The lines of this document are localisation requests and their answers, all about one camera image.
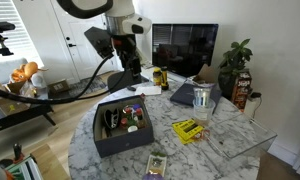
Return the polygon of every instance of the stuffed toy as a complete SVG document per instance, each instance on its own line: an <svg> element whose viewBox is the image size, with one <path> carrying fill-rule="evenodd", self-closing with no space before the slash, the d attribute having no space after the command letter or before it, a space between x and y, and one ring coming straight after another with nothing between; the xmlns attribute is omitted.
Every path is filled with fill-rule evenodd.
<svg viewBox="0 0 300 180"><path fill-rule="evenodd" d="M11 82L21 82L29 80L33 74L37 73L38 64L36 62L29 62L27 64L22 64L20 69L13 70L10 78Z"/></svg>

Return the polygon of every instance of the gray box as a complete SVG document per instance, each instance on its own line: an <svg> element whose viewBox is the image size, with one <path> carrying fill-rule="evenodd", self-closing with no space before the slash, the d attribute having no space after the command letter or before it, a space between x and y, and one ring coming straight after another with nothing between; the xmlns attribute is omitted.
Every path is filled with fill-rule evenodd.
<svg viewBox="0 0 300 180"><path fill-rule="evenodd" d="M131 133L128 133L127 130L120 129L119 127L111 131L112 137L102 139L104 112L107 109L113 112L116 108L118 108L121 113L119 120L121 120L123 108L126 105L134 104L140 104L147 126ZM151 120L146 106L140 96L132 96L100 103L94 116L93 134L94 142L101 158L154 142Z"/></svg>

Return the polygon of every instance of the cable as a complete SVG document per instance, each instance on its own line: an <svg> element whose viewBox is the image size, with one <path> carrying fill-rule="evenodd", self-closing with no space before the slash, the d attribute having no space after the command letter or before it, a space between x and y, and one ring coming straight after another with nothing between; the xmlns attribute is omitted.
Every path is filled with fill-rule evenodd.
<svg viewBox="0 0 300 180"><path fill-rule="evenodd" d="M123 77L126 74L126 72L127 72L126 69L124 69L123 74L121 75L121 77L119 78L119 80L114 84L114 86L112 88L108 89L107 91L99 93L99 94L96 94L96 95L92 95L92 96L81 97L81 98L78 98L77 100L91 99L91 98L95 98L95 97L98 97L98 96L101 96L101 95L104 95L104 94L110 92L112 89L114 89L120 83L120 81L123 79Z"/></svg>
<svg viewBox="0 0 300 180"><path fill-rule="evenodd" d="M252 115L253 118L254 118L254 115L256 114L257 109L261 106L261 103L262 103L262 98L261 98L261 96L260 96L260 103L259 103L259 105L257 106L257 108L254 109L254 111L253 111L253 115Z"/></svg>
<svg viewBox="0 0 300 180"><path fill-rule="evenodd" d="M35 98L29 98L29 97L23 97L23 96L19 96L16 94L12 94L9 92L5 92L0 90L0 97L2 98L6 98L6 99L10 99L10 100L14 100L14 101L19 101L19 102L24 102L24 103L31 103L31 104L65 104L65 103L70 103L70 102L74 102L76 100L83 100L83 99L88 99L88 98L93 98L93 97L97 97L103 94L106 94L108 92L110 92L113 88L116 87L116 85L119 84L119 82L121 81L121 79L123 78L123 76L125 75L126 69L123 73L123 75L120 77L120 79L117 81L117 83L110 89L108 89L107 91L91 96L91 97L84 97L84 98L80 98L89 88L89 86L92 84L93 79L96 77L96 75L98 74L99 70L101 69L101 67L103 66L103 64L110 58L111 56L106 57L97 67L97 69L95 70L95 72L93 73L90 81L88 82L87 86L85 87L85 89L79 93L78 95L76 95L75 97L71 97L71 98L66 98L66 99L35 99Z"/></svg>

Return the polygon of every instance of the clear cup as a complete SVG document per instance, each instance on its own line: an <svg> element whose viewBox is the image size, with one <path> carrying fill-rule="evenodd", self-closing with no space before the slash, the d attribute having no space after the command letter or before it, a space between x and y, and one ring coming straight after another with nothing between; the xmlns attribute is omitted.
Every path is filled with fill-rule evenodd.
<svg viewBox="0 0 300 180"><path fill-rule="evenodd" d="M193 115L198 125L208 126L216 103L210 98L207 106L198 106L193 100Z"/></svg>
<svg viewBox="0 0 300 180"><path fill-rule="evenodd" d="M210 100L210 88L193 88L194 91L194 104L197 106L205 106L208 107Z"/></svg>

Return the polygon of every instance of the bottle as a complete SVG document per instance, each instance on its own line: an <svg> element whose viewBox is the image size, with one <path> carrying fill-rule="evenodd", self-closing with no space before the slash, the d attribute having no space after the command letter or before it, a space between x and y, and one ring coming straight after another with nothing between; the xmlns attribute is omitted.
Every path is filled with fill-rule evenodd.
<svg viewBox="0 0 300 180"><path fill-rule="evenodd" d="M169 84L168 84L168 77L167 77L167 67L164 66L161 68L162 75L161 75L161 89L162 90L168 90Z"/></svg>
<svg viewBox="0 0 300 180"><path fill-rule="evenodd" d="M135 126L137 123L136 123L136 121L132 117L132 109L130 107L126 107L124 109L124 111L126 112L126 118L128 120L128 123L127 123L128 127Z"/></svg>
<svg viewBox="0 0 300 180"><path fill-rule="evenodd" d="M121 129L128 129L128 119L127 118L121 119L120 127L121 127Z"/></svg>
<svg viewBox="0 0 300 180"><path fill-rule="evenodd" d="M155 86L161 85L161 71L160 68L154 68L153 70L153 83Z"/></svg>
<svg viewBox="0 0 300 180"><path fill-rule="evenodd" d="M137 127L138 127L138 129L145 128L146 127L146 120L143 118L142 109L141 108L138 108L136 110L136 115L138 117L138 121L137 121Z"/></svg>
<svg viewBox="0 0 300 180"><path fill-rule="evenodd" d="M134 104L132 108L133 108L133 111L136 112L136 110L138 108L141 108L141 105L140 104Z"/></svg>

